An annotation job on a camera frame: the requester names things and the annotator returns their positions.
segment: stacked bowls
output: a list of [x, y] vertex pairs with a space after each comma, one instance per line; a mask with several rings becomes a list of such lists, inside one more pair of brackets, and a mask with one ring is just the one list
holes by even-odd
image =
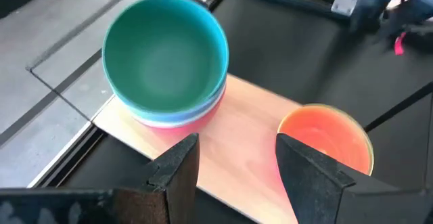
[[223, 29], [192, 0], [141, 0], [111, 25], [102, 49], [114, 94], [158, 128], [200, 120], [222, 100], [229, 52]]

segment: cutting board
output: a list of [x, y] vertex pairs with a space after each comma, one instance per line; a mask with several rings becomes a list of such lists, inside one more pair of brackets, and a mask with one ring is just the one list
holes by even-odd
[[151, 129], [133, 119], [115, 97], [93, 122], [152, 159], [198, 131], [199, 188], [259, 223], [297, 223], [279, 177], [275, 137], [280, 120], [299, 106], [228, 75], [219, 108], [204, 126]]

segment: metal frame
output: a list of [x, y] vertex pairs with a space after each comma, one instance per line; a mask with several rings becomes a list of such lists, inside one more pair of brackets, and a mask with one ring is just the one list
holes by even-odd
[[[318, 14], [338, 20], [347, 20], [331, 12], [332, 0], [272, 0], [288, 5], [307, 8]], [[204, 0], [212, 11], [221, 0]], [[93, 116], [95, 118], [104, 109], [114, 95]], [[45, 169], [28, 185], [28, 187], [57, 187], [87, 157], [91, 150], [108, 134], [92, 123], [93, 118], [74, 136], [62, 151], [45, 167]]]

